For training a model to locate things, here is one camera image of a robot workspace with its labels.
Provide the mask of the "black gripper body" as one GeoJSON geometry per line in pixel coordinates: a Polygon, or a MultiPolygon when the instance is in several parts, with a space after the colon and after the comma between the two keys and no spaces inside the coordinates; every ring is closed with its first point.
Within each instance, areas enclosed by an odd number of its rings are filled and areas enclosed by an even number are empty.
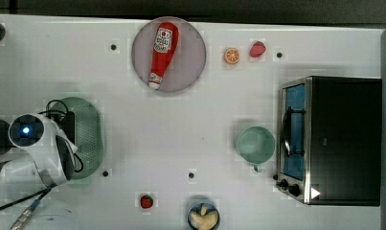
{"type": "Polygon", "coordinates": [[[65,132],[68,139],[75,142],[75,113],[74,112],[62,112],[54,110],[51,112],[51,118],[58,124],[58,126],[65,132]]]}

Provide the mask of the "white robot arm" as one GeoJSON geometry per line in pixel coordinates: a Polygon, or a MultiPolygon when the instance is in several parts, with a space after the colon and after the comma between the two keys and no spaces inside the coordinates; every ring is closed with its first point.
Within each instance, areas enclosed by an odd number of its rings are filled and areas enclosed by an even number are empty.
{"type": "Polygon", "coordinates": [[[22,114],[7,139],[23,154],[0,162],[0,230],[80,230],[74,209],[51,198],[76,167],[77,147],[64,130],[44,115],[22,114]]]}

